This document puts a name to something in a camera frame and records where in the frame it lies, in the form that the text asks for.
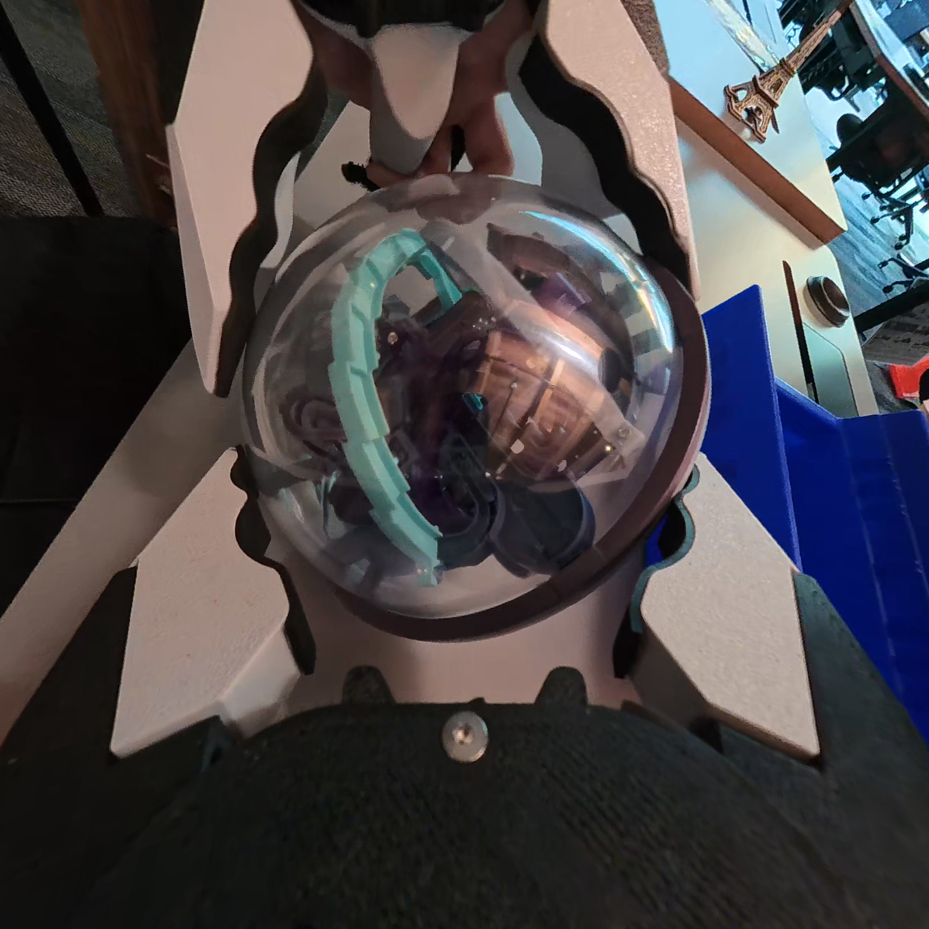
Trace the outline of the clear plastic maze ball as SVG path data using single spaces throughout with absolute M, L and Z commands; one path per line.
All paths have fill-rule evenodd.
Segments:
M 580 601 L 703 440 L 688 289 L 507 178 L 369 193 L 275 271 L 242 359 L 269 522 L 368 626 L 490 637 Z

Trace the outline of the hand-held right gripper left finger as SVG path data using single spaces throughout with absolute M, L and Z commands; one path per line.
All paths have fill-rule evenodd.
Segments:
M 240 451 L 227 449 L 135 564 L 110 750 L 127 757 L 216 717 L 252 737 L 285 719 L 316 651 Z

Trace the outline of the round black desk grommet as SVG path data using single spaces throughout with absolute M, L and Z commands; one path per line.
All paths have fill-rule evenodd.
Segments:
M 806 291 L 812 306 L 825 324 L 841 328 L 851 317 L 851 309 L 842 287 L 826 276 L 811 276 Z

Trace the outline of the wooden tower model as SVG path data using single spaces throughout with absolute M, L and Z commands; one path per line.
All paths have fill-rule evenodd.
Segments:
M 753 75 L 746 83 L 724 88 L 726 110 L 748 128 L 756 142 L 765 143 L 770 128 L 778 132 L 776 110 L 783 92 L 850 6 L 851 1 L 835 2 L 807 37 L 771 69 Z

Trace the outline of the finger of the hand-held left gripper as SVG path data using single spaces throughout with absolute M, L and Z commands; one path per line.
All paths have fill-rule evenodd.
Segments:
M 192 340 L 204 388 L 232 389 L 261 269 L 292 235 L 293 187 L 335 106 L 304 2 L 207 1 L 171 64 L 165 138 Z
M 517 111 L 540 147 L 543 192 L 603 221 L 623 215 L 639 252 L 701 290 L 671 91 L 622 2 L 525 2 Z

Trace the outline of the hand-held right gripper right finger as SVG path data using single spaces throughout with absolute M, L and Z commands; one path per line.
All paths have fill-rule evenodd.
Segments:
M 616 707 L 679 728 L 714 723 L 796 760 L 820 752 L 795 564 L 701 452 L 672 505 L 684 540 L 656 566 L 616 563 L 619 621 L 639 623 Z

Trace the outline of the blue plastic bin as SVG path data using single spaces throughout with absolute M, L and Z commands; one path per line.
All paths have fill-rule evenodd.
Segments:
M 705 453 L 796 566 L 811 690 L 813 633 L 803 630 L 802 600 L 823 595 L 927 731 L 923 413 L 841 418 L 775 378 L 757 287 L 705 316 L 673 277 L 645 294 L 648 323 L 635 341 L 684 352 L 683 398 L 664 451 L 678 452 L 674 442 L 682 440 L 682 452 L 696 453 L 680 475 L 664 462 L 649 475 L 669 486 L 647 524 L 660 530 L 661 559 L 684 540 L 672 505 Z

